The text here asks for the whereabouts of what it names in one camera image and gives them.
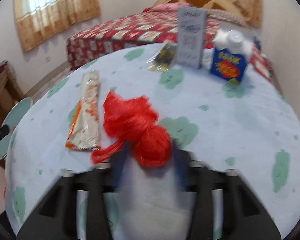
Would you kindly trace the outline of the teal metal trash bin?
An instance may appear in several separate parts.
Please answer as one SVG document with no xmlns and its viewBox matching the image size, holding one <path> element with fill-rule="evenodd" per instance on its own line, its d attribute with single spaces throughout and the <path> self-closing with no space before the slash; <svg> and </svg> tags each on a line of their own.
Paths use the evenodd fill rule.
<svg viewBox="0 0 300 240">
<path fill-rule="evenodd" d="M 20 120 L 32 106 L 33 99 L 31 97 L 24 98 L 23 100 L 19 101 L 6 116 L 2 124 L 7 125 L 10 129 L 10 132 L 6 137 L 4 137 L 4 139 L 0 141 L 0 159 L 6 158 L 10 140 L 13 137 L 13 132 L 19 124 Z"/>
</svg>

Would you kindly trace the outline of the pink pillow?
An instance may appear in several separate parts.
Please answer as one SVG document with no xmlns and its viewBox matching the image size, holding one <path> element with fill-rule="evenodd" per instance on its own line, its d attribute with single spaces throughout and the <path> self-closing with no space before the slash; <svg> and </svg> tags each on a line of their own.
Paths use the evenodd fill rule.
<svg viewBox="0 0 300 240">
<path fill-rule="evenodd" d="M 182 6 L 191 6 L 191 4 L 187 2 L 162 3 L 152 7 L 152 11 L 163 11 L 163 12 L 177 11 L 178 8 Z"/>
</svg>

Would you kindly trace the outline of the orange white snack wrapper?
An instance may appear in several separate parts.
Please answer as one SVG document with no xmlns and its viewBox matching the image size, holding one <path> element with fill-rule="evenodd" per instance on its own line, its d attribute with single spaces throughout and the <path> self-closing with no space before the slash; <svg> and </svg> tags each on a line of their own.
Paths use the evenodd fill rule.
<svg viewBox="0 0 300 240">
<path fill-rule="evenodd" d="M 100 74 L 93 70 L 82 75 L 81 97 L 72 119 L 65 147 L 72 151 L 100 149 L 98 92 Z"/>
</svg>

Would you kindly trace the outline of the red patterned bed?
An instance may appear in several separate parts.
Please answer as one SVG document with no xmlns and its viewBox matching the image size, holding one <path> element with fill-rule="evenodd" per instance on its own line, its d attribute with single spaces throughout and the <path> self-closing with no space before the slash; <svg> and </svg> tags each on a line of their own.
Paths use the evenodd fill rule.
<svg viewBox="0 0 300 240">
<path fill-rule="evenodd" d="M 213 39 L 219 29 L 235 29 L 249 36 L 253 41 L 253 53 L 248 64 L 267 66 L 252 32 L 240 25 L 221 21 L 207 15 L 204 49 L 214 48 Z M 178 44 L 178 11 L 152 11 L 151 8 L 140 14 L 130 15 L 96 25 L 70 37 L 67 41 L 68 62 L 71 70 L 86 65 L 103 55 L 114 51 L 134 48 L 126 56 L 132 61 L 140 56 L 138 47 L 151 43 L 171 41 Z"/>
</svg>

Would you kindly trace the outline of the left beige curtain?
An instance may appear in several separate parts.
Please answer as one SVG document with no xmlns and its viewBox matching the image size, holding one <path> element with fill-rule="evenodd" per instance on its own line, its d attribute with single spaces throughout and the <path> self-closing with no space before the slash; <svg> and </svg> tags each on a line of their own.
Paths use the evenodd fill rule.
<svg viewBox="0 0 300 240">
<path fill-rule="evenodd" d="M 98 0 L 14 0 L 22 51 L 32 50 L 73 24 L 101 15 Z"/>
</svg>

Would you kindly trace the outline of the striped pillow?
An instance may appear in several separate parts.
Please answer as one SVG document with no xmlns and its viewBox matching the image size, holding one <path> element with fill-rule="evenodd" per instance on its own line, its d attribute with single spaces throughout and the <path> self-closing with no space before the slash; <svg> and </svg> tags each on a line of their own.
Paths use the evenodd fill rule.
<svg viewBox="0 0 300 240">
<path fill-rule="evenodd" d="M 226 21 L 230 23 L 234 23 L 236 25 L 240 25 L 242 27 L 247 27 L 247 23 L 245 22 L 244 18 L 240 15 L 236 15 L 232 12 L 221 10 L 221 9 L 208 9 L 207 15 L 209 17 Z"/>
</svg>

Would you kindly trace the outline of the brown wooden cabinet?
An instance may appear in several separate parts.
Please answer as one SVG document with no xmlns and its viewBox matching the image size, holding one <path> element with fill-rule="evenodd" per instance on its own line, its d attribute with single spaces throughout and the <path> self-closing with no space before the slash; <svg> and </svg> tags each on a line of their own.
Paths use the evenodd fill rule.
<svg viewBox="0 0 300 240">
<path fill-rule="evenodd" d="M 24 94 L 17 84 L 14 70 L 8 61 L 0 63 L 0 126 L 9 111 L 22 99 Z"/>
</svg>

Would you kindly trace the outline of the grey tall carton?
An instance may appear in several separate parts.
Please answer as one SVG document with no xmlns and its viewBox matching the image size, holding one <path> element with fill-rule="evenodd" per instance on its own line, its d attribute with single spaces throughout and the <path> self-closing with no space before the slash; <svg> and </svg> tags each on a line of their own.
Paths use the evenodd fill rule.
<svg viewBox="0 0 300 240">
<path fill-rule="evenodd" d="M 200 69 L 202 65 L 207 10 L 181 6 L 178 8 L 177 62 Z"/>
</svg>

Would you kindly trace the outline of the blue white Look milk carton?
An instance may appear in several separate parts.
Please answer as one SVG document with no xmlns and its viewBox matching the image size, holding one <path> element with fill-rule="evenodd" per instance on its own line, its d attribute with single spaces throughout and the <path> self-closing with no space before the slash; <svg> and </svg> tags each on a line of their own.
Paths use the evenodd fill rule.
<svg viewBox="0 0 300 240">
<path fill-rule="evenodd" d="M 219 29 L 213 45 L 210 73 L 240 84 L 253 53 L 252 39 L 239 30 Z"/>
</svg>

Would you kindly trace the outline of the red plastic bag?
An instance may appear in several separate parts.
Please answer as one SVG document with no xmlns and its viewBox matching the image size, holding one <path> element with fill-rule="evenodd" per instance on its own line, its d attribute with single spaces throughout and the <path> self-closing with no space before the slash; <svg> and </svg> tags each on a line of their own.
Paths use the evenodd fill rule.
<svg viewBox="0 0 300 240">
<path fill-rule="evenodd" d="M 171 158 L 171 138 L 157 124 L 158 113 L 149 98 L 123 99 L 111 90 L 103 104 L 103 127 L 106 134 L 117 139 L 106 148 L 91 153 L 91 162 L 101 163 L 118 152 L 125 142 L 130 144 L 133 157 L 143 167 L 160 167 Z"/>
</svg>

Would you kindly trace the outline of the small dark snack packet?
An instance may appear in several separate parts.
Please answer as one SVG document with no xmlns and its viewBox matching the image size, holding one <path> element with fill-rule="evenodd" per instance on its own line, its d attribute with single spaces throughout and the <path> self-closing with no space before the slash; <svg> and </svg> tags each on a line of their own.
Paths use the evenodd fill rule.
<svg viewBox="0 0 300 240">
<path fill-rule="evenodd" d="M 156 53 L 146 62 L 148 70 L 166 72 L 174 64 L 177 44 L 165 41 Z"/>
</svg>

